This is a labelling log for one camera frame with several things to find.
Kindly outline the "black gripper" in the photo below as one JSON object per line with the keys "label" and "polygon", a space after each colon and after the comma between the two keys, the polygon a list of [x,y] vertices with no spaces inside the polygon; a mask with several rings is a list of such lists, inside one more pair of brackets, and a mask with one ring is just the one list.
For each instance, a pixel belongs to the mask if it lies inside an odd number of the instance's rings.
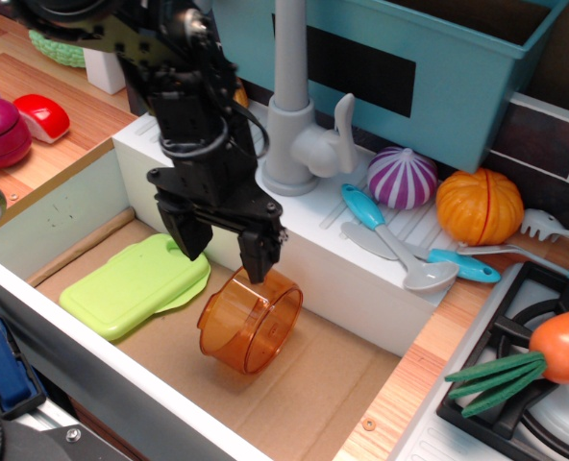
{"label": "black gripper", "polygon": [[[247,276],[263,283],[287,239],[280,223],[282,207],[255,179],[269,146],[266,130],[248,109],[206,120],[163,112],[157,120],[162,153],[173,165],[152,170],[148,180],[158,190],[155,199],[169,235],[195,260],[209,245],[213,226],[238,233]],[[259,151],[252,127],[260,128]]]}

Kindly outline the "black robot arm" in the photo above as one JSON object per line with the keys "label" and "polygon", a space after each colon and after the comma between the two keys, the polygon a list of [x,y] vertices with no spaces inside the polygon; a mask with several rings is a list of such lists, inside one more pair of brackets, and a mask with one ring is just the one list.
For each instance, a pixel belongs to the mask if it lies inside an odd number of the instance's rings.
{"label": "black robot arm", "polygon": [[189,258],[214,228],[235,233],[249,280],[263,282],[285,241],[283,210],[257,184],[258,120],[235,99],[236,67],[209,16],[192,1],[12,1],[10,9],[56,42],[116,56],[170,160],[147,176],[167,231]]}

